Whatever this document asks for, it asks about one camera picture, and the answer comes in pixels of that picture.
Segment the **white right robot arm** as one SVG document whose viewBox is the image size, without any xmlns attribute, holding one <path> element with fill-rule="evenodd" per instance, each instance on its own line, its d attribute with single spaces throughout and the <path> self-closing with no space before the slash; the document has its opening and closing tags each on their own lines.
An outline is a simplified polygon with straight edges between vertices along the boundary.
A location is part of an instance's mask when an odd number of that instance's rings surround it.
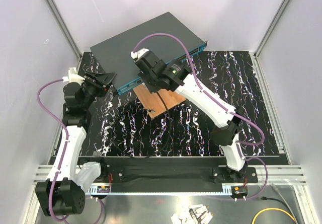
<svg viewBox="0 0 322 224">
<path fill-rule="evenodd" d="M 246 161 L 237 144 L 240 119 L 233 116 L 236 113 L 235 107 L 210 92 L 202 82 L 197 83 L 186 63 L 174 59 L 166 64 L 145 48 L 131 52 L 131 57 L 140 69 L 138 75 L 150 93 L 157 93 L 159 90 L 175 92 L 191 101 L 213 121 L 216 129 L 212 133 L 212 139 L 224 152 L 230 179 L 239 182 L 245 178 Z"/>
</svg>

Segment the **grey network switch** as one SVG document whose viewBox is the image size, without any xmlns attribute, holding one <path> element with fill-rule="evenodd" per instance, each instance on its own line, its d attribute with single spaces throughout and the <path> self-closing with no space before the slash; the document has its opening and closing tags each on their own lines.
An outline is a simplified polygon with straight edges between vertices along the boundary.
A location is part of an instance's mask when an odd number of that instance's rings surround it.
<svg viewBox="0 0 322 224">
<path fill-rule="evenodd" d="M 199 38 L 173 14 L 166 12 L 90 47 L 104 72 L 116 73 L 113 86 L 122 95 L 141 84 L 139 68 L 130 53 L 133 49 L 151 50 L 165 63 L 173 59 L 186 60 L 203 51 L 207 41 Z"/>
</svg>

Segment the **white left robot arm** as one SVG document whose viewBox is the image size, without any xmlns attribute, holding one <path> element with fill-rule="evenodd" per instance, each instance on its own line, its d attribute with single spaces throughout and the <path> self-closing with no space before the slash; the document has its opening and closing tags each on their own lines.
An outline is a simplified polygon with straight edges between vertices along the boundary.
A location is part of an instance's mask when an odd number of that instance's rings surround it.
<svg viewBox="0 0 322 224">
<path fill-rule="evenodd" d="M 86 72 L 80 76 L 74 68 L 68 75 L 57 79 L 64 82 L 63 118 L 59 119 L 41 101 L 39 105 L 62 127 L 58 153 L 45 181 L 36 184 L 35 193 L 46 216 L 58 222 L 73 214 L 81 214 L 85 207 L 86 192 L 95 180 L 108 178 L 109 170 L 102 162 L 87 162 L 77 172 L 77 162 L 86 138 L 91 114 L 89 107 L 96 98 L 104 97 L 116 73 Z"/>
</svg>

